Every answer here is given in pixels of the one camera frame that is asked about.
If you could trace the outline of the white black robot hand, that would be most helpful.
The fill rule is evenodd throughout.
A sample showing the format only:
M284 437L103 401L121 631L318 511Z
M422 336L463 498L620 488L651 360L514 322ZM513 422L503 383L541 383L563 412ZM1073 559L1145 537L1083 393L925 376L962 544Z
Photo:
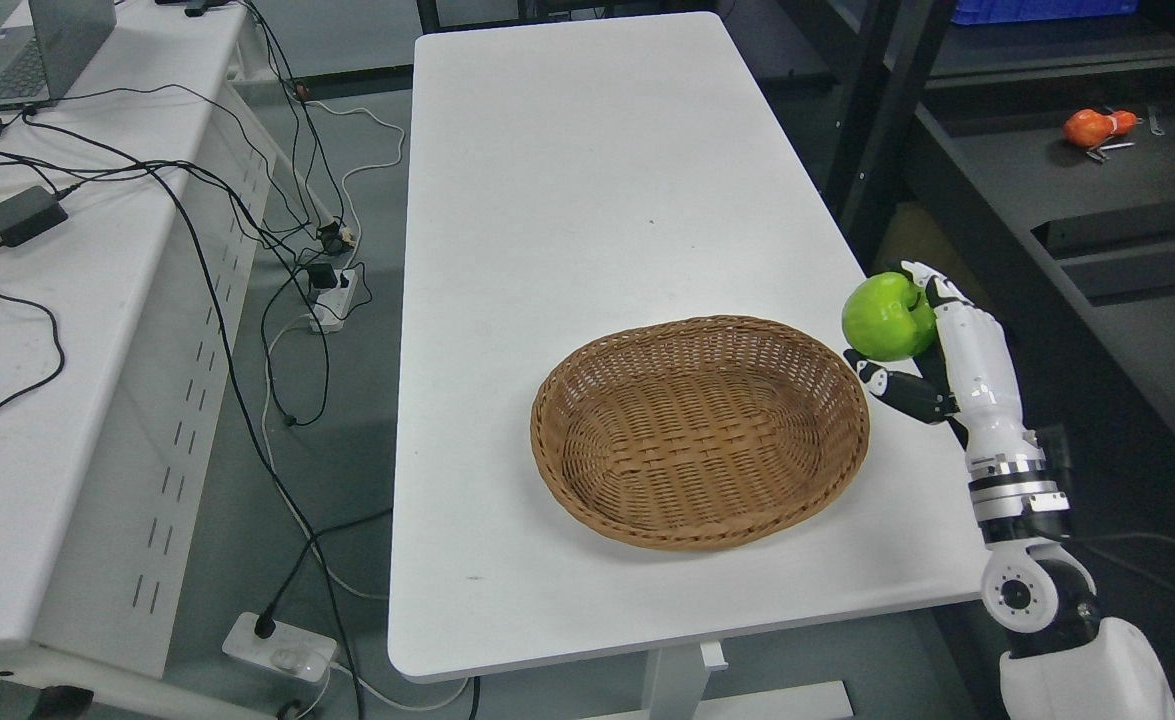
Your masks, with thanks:
M1070 536L1070 502L1048 470L1023 405L1003 327L933 265L899 261L889 272L921 287L936 318L934 346L884 363L842 352L872 397L925 424L965 429L968 497L985 543Z

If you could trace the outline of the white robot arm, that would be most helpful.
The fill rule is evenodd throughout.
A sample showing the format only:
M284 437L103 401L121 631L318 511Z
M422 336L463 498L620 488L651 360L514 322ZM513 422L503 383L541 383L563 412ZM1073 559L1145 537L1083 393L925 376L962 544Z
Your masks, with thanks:
M1152 642L1104 615L1075 556L1045 538L988 549L981 601L1009 642L999 674L1010 719L1175 719Z

